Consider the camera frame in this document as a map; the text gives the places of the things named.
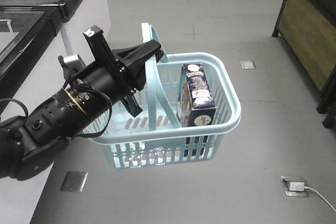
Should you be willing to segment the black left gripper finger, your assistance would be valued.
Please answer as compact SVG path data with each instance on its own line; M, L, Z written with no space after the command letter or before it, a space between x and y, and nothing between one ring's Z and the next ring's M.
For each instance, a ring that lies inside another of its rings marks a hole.
M127 85L138 91L143 90L146 83L146 61L154 56L158 62L164 55L161 44L154 39L137 46L114 49L111 52Z

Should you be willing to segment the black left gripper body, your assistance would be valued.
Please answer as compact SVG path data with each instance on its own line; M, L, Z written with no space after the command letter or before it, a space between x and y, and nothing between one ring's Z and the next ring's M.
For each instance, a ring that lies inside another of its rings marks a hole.
M83 33L94 61L75 75L86 86L104 93L112 104L121 101L126 110L133 116L141 113L142 109L135 100L134 93L138 90L127 85L118 69L117 61L112 55L103 30L94 25Z

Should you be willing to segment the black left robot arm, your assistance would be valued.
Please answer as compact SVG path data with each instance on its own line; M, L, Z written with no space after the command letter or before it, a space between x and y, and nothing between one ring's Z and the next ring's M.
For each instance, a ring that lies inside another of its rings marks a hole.
M1 123L1 177L30 179L46 170L73 138L102 135L82 130L101 114L112 113L117 102L131 116L142 112L134 94L146 84L146 61L163 57L161 44L150 40L112 50L101 28L92 26L83 35L94 61L86 65L79 55L59 56L62 88L33 112Z

